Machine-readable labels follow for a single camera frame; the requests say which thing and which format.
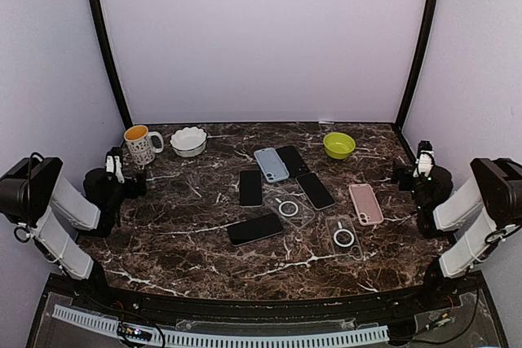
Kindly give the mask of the pink phone case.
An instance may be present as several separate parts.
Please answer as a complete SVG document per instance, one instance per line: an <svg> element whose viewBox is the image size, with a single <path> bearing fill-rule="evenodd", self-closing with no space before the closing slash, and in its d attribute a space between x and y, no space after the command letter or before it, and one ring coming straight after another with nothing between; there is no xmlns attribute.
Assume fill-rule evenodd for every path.
<svg viewBox="0 0 522 348"><path fill-rule="evenodd" d="M348 191L361 226L375 226L383 222L382 210L369 184L352 184Z"/></svg>

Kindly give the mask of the black phone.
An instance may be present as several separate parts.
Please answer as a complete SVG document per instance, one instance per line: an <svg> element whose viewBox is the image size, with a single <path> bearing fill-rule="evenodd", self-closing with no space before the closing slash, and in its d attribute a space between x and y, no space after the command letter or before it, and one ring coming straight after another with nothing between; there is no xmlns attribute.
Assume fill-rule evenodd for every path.
<svg viewBox="0 0 522 348"><path fill-rule="evenodd" d="M296 178L310 172L310 169L295 146L279 147L276 149L276 152L285 164L291 178Z"/></svg>

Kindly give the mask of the clear magsafe phone case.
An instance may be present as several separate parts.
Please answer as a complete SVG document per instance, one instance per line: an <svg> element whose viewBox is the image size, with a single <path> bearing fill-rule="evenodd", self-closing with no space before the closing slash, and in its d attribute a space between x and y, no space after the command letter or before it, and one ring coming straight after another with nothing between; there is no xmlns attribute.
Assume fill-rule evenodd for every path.
<svg viewBox="0 0 522 348"><path fill-rule="evenodd" d="M264 204L295 229L303 229L315 221L315 212L296 196L271 190L264 196Z"/></svg>

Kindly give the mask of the light blue phone case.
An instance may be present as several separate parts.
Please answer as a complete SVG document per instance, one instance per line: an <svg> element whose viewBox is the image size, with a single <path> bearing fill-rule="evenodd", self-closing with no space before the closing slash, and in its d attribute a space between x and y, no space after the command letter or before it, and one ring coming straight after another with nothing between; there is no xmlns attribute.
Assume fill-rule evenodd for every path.
<svg viewBox="0 0 522 348"><path fill-rule="evenodd" d="M274 148L259 149L254 152L254 158L268 183L278 183L290 177L285 163Z"/></svg>

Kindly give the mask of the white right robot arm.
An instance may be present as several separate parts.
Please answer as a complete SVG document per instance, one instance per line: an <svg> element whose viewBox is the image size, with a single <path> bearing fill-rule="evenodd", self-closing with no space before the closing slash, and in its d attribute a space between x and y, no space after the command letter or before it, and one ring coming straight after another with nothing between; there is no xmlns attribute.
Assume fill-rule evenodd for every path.
<svg viewBox="0 0 522 348"><path fill-rule="evenodd" d="M413 295L425 311L438 307L508 236L521 228L521 165L510 158L475 158L472 176L453 189L451 173L422 152L416 165L392 166L391 180L411 194L417 228L426 239L459 239L430 262Z"/></svg>

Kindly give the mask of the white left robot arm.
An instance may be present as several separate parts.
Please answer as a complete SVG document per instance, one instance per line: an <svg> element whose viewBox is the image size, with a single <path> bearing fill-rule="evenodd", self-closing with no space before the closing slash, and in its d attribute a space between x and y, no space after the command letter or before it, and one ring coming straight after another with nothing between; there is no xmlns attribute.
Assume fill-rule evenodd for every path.
<svg viewBox="0 0 522 348"><path fill-rule="evenodd" d="M1 177L1 213L14 224L19 242L32 241L72 280L86 283L84 300L107 312L115 295L105 287L104 268L81 249L73 233L109 237L121 223L123 201L146 194L146 173L138 170L127 178L120 157L108 155L105 167L89 171L83 185L80 192L67 180L60 158L35 152Z"/></svg>

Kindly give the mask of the white scalloped bowl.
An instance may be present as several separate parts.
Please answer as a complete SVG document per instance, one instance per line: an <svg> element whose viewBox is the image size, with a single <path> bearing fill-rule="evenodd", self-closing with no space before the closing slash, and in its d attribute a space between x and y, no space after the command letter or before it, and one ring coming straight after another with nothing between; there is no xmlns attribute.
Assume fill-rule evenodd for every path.
<svg viewBox="0 0 522 348"><path fill-rule="evenodd" d="M175 131L170 137L170 145L178 156L195 157L206 149L208 134L201 128L184 127Z"/></svg>

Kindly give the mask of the green bowl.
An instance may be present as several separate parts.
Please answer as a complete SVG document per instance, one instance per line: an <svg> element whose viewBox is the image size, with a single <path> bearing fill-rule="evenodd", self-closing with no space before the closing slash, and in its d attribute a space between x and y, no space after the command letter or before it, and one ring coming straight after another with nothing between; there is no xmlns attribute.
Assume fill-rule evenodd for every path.
<svg viewBox="0 0 522 348"><path fill-rule="evenodd" d="M336 159L347 159L356 149L355 140L344 133L332 132L323 138L325 153L327 156Z"/></svg>

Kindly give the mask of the left green circuit board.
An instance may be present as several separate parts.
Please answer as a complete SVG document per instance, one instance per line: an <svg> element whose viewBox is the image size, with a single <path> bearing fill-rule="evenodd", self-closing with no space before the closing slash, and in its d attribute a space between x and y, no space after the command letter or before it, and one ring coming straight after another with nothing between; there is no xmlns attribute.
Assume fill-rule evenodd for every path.
<svg viewBox="0 0 522 348"><path fill-rule="evenodd" d="M117 325L117 335L128 342L149 343L153 338L149 331L124 323Z"/></svg>

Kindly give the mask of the green circuit board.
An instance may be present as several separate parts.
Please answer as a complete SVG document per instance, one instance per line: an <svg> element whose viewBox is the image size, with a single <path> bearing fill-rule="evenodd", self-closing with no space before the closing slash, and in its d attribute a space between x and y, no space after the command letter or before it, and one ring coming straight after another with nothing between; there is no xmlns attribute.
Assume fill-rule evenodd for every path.
<svg viewBox="0 0 522 348"><path fill-rule="evenodd" d="M149 343L153 338L149 331L124 323L117 325L117 335L128 342Z"/></svg>
<svg viewBox="0 0 522 348"><path fill-rule="evenodd" d="M440 328L447 323L449 323L452 318L449 315L449 312L445 312L441 315L438 315L435 319L431 320L424 328L425 331L429 331L435 328Z"/></svg>

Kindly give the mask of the right green circuit board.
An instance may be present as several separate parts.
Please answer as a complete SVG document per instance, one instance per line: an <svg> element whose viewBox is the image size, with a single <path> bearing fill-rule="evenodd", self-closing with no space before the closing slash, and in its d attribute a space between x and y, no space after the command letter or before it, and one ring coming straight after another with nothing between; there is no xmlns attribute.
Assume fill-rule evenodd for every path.
<svg viewBox="0 0 522 348"><path fill-rule="evenodd" d="M449 323L452 318L449 315L449 312L445 312L441 315L438 315L435 319L431 320L424 328L425 331L429 331L435 328L440 328L447 323Z"/></svg>

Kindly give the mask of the black right frame post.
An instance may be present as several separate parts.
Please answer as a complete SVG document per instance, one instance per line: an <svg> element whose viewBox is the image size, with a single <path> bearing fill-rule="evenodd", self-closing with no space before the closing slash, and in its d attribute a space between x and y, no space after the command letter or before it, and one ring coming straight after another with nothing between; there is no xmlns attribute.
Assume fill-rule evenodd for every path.
<svg viewBox="0 0 522 348"><path fill-rule="evenodd" d="M425 0L414 57L409 70L407 82L405 84L405 91L402 96L400 107L394 123L395 128L400 133L404 129L407 116L413 102L418 79L420 77L423 61L427 51L428 41L431 35L431 27L436 11L436 4L437 0Z"/></svg>

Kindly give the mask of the black frame post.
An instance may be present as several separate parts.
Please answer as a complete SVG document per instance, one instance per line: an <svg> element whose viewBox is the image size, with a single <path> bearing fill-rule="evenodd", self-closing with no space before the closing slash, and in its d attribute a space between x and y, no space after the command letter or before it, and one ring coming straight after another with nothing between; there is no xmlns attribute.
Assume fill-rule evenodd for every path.
<svg viewBox="0 0 522 348"><path fill-rule="evenodd" d="M117 66L113 57L113 51L109 42L108 31L105 24L104 12L101 0L88 0L91 9L91 18L95 27L100 54L108 77L110 89L117 105L119 117L126 129L133 126L131 113L128 108L122 84L117 72Z"/></svg>
<svg viewBox="0 0 522 348"><path fill-rule="evenodd" d="M413 102L418 79L420 77L423 61L427 51L428 41L431 35L431 27L436 11L436 4L437 0L425 0L414 57L409 70L407 82L405 84L405 91L402 96L400 107L394 123L395 128L400 133L404 129L407 116Z"/></svg>

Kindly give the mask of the black front rail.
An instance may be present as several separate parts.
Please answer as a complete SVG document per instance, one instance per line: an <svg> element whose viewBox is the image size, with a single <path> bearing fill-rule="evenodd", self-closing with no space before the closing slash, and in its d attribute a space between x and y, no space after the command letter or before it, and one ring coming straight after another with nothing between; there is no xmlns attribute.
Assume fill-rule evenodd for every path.
<svg viewBox="0 0 522 348"><path fill-rule="evenodd" d="M103 293L78 285L75 293L92 306L106 306L125 319L174 324L182 319L238 323L301 323L355 319L357 323L396 322L424 311L454 311L462 305L456 293L427 298L420 290L297 301L228 301L173 297L109 288Z"/></svg>

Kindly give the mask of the black left frame post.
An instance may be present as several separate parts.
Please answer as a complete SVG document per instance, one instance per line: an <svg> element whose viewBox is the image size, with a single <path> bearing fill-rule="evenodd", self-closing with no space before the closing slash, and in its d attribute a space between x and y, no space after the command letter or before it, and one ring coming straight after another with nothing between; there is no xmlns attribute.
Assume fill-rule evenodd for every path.
<svg viewBox="0 0 522 348"><path fill-rule="evenodd" d="M117 105L119 117L126 129L133 126L131 113L128 108L122 84L117 72L117 66L113 57L113 51L109 42L108 31L105 24L104 12L101 0L88 0L91 9L91 18L95 27L100 54L108 77L110 89Z"/></svg>

